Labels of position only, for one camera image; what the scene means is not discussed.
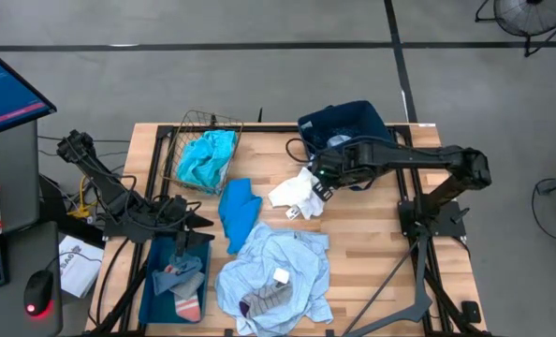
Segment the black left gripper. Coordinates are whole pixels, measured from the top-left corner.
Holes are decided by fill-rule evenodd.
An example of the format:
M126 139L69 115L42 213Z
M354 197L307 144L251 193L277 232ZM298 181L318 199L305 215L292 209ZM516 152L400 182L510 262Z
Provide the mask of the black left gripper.
M184 254L183 223L188 215L187 201L181 196L167 198L158 210L158 229L162 232L176 232L176 252L175 256ZM192 214L186 219L186 226L189 229L200 227L211 227L212 221L197 214ZM215 239L212 234L189 231L188 244L204 244Z

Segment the white cloth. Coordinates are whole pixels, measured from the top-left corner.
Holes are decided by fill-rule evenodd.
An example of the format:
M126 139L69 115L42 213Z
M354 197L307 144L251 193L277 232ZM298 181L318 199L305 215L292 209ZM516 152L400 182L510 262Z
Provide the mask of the white cloth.
M325 202L313 190L318 182L309 169L302 168L296 177L283 181L269 192L271 206L288 206L285 214L289 220L294 220L299 215L305 220L320 216Z

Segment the blue-grey sock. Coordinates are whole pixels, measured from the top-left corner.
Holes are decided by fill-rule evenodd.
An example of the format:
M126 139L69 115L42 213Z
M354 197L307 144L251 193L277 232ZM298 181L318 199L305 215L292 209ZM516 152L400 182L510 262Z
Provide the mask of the blue-grey sock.
M168 265L162 271L153 271L152 273L154 294L160 295L175 286L186 283L200 272L202 267L203 264L198 256L171 255Z

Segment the navy white-dotted cloth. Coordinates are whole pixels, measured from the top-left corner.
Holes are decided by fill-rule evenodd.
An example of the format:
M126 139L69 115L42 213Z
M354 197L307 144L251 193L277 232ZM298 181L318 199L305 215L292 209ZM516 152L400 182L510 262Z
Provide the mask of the navy white-dotted cloth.
M315 144L327 146L333 138L337 140L353 139L361 136L373 136L373 124L364 124L356 120L316 120L309 131L309 138Z

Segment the teal cloth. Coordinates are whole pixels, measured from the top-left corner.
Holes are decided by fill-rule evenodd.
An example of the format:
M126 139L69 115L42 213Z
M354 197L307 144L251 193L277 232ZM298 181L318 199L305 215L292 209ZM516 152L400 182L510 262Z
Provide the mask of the teal cloth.
M216 188L224 179L227 164L237 145L232 130L206 131L183 147L176 177L179 181Z

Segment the pale blue patterned shirt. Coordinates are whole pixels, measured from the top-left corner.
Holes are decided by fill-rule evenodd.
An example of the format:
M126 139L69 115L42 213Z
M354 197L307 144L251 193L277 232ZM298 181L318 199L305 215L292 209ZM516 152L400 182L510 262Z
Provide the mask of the pale blue patterned shirt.
M303 317L329 324L333 313L326 293L330 266L329 236L292 229L273 229L260 222L250 232L237 257L219 271L214 288L219 308L236 321L240 335L276 337L292 331ZM288 270L293 293L288 303L263 315L246 318L241 298L274 282L276 268Z

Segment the beige pink-striped sock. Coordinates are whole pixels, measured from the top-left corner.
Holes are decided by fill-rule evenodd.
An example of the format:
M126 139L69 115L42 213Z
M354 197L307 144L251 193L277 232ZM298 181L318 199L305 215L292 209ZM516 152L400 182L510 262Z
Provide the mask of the beige pink-striped sock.
M178 317L189 322L198 322L201 319L198 289L204 281L205 274L198 271L188 281L169 290L174 295L175 311Z
M290 283L274 281L244 295L239 301L241 314L253 318L290 301L293 286Z

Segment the bright blue cloth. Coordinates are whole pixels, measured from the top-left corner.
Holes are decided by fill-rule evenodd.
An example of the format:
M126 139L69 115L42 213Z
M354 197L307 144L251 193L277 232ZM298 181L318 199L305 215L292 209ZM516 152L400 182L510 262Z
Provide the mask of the bright blue cloth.
M237 255L256 224L263 198L252 193L248 178L231 180L221 196L218 214L228 239L227 253Z

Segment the navy fabric bin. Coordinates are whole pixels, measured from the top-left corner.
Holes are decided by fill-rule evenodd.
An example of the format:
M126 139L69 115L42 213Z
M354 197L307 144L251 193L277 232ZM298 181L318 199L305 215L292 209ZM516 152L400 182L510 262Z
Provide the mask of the navy fabric bin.
M315 144L309 138L309 131L313 127L313 121L316 120L356 120L366 125L373 124L375 134L373 136L361 136L353 139L337 140L333 138L327 146L322 146ZM307 169L312 173L313 161L317 153L335 151L342 156L343 173L347 176L351 176L354 179L354 183L349 186L331 186L333 189L347 187L354 191L363 191L368 189L375 179L388 172L385 168L360 165L357 163L359 159L358 147L362 141L372 141L374 139L392 141L392 137L383 120L378 115L374 106L367 100L352 101L337 106L327 106L322 110L302 116L298 119L298 128L300 138L304 143L305 151L308 155L306 160Z

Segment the white printed paper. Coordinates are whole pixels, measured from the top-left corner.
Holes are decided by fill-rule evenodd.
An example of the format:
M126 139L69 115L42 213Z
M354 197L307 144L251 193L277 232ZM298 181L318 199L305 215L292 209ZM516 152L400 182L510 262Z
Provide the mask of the white printed paper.
M59 254L61 288L84 298L98 277L104 250L65 236L59 243Z

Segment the black computer mouse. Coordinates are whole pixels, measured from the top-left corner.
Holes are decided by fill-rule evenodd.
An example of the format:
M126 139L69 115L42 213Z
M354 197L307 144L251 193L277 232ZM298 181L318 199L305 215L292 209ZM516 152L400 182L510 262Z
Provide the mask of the black computer mouse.
M23 307L30 316L43 314L51 301L53 274L49 270L40 270L32 274L23 291Z

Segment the grey desk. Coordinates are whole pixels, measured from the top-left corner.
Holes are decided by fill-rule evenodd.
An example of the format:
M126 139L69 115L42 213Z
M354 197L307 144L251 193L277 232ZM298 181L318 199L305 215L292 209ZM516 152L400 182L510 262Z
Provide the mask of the grey desk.
M51 270L57 225L39 221L37 123L0 132L0 210L8 282L0 286L0 337L53 337L62 327L60 286L53 278L46 311L30 316L23 292L31 275Z

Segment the small black box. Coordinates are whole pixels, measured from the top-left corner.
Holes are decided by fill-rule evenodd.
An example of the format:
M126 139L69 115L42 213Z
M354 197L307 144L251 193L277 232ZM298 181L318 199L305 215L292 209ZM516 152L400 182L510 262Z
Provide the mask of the small black box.
M478 324L482 322L480 308L476 301L464 300L461 303L461 313L468 323Z

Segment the computer monitor blue screen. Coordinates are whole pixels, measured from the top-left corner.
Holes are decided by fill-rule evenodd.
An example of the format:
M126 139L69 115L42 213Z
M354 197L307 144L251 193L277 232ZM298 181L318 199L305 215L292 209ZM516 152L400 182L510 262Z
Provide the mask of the computer monitor blue screen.
M0 132L56 111L46 96L0 58Z

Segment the round floor fan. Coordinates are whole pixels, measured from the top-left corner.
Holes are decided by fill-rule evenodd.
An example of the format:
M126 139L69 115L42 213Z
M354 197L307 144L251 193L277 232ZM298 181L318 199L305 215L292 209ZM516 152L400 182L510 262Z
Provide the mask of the round floor fan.
M495 22L511 36L524 39L528 58L556 36L556 0L484 0L475 22Z

